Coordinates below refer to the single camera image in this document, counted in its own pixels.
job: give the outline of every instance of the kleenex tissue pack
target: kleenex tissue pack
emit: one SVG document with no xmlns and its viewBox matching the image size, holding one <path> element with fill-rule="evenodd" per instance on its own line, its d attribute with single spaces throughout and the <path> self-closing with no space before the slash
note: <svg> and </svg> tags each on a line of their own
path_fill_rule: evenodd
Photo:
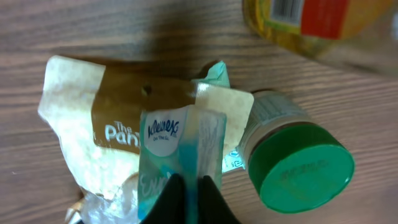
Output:
<svg viewBox="0 0 398 224">
<path fill-rule="evenodd" d="M 180 174 L 186 185 L 186 223 L 196 223 L 197 180 L 209 175 L 221 187 L 226 115 L 190 105 L 143 112 L 140 123 L 139 219 L 155 204 L 168 178 Z"/>
</svg>

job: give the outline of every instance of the wooden table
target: wooden table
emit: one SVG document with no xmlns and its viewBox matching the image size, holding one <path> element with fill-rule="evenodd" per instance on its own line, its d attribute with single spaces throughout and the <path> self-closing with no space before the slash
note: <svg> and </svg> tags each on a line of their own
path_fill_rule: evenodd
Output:
<svg viewBox="0 0 398 224">
<path fill-rule="evenodd" d="M 251 32 L 241 11 L 240 0 L 0 1 L 0 223 L 62 223 L 80 197 L 36 112 L 53 54 L 160 61 L 182 78 L 222 59 L 233 87 L 286 93 L 356 159 L 349 187 L 300 215 L 266 209 L 245 171 L 226 174 L 223 195 L 242 223 L 397 223 L 398 79 L 293 55 Z"/>
</svg>

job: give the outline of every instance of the barcode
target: barcode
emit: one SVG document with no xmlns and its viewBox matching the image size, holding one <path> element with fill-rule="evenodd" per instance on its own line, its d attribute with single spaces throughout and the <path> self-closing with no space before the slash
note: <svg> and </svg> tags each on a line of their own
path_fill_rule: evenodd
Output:
<svg viewBox="0 0 398 224">
<path fill-rule="evenodd" d="M 304 0 L 272 0 L 271 19 L 299 26 L 303 5 Z"/>
</svg>

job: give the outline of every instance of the green lid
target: green lid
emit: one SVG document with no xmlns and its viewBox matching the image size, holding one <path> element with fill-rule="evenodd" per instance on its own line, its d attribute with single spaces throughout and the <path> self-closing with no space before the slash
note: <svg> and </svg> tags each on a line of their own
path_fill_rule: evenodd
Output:
<svg viewBox="0 0 398 224">
<path fill-rule="evenodd" d="M 267 207 L 298 213 L 338 195 L 353 177 L 354 167 L 351 154 L 328 131 L 298 124 L 261 142 L 248 171 Z"/>
</svg>

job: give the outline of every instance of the bottle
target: bottle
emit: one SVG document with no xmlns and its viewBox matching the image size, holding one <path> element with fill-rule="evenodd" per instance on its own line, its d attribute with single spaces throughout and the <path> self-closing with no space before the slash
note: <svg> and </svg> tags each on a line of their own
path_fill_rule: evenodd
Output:
<svg viewBox="0 0 398 224">
<path fill-rule="evenodd" d="M 280 213 L 317 208 L 354 174 L 352 155 L 283 94 L 259 91 L 238 152 L 262 202 Z"/>
<path fill-rule="evenodd" d="M 296 54 L 398 76 L 398 0 L 244 0 L 246 22 Z"/>
</svg>

